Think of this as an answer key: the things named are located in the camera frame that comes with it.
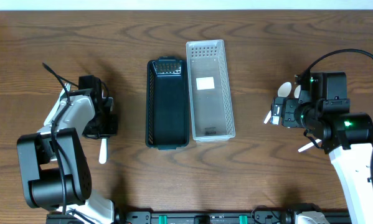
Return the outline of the white plastic fork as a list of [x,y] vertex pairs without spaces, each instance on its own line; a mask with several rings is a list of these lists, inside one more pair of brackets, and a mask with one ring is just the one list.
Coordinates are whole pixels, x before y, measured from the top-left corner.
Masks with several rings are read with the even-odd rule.
[[108,160],[108,139],[103,138],[100,146],[98,161],[100,164],[105,164]]

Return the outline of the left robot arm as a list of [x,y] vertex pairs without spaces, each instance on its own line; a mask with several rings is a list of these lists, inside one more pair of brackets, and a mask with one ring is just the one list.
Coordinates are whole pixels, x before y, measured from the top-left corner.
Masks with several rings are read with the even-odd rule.
[[31,208],[48,211],[47,223],[120,223],[115,204],[92,187],[80,139],[101,140],[102,149],[117,134],[113,98],[93,75],[66,91],[53,118],[34,134],[17,140],[23,194]]

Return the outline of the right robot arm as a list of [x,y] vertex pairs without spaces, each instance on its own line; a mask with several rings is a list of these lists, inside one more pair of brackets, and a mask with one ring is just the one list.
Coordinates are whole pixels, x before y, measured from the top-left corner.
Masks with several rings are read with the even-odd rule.
[[270,122],[303,128],[304,136],[330,157],[342,185],[352,223],[373,223],[373,121],[351,113],[343,72],[310,73],[279,89]]

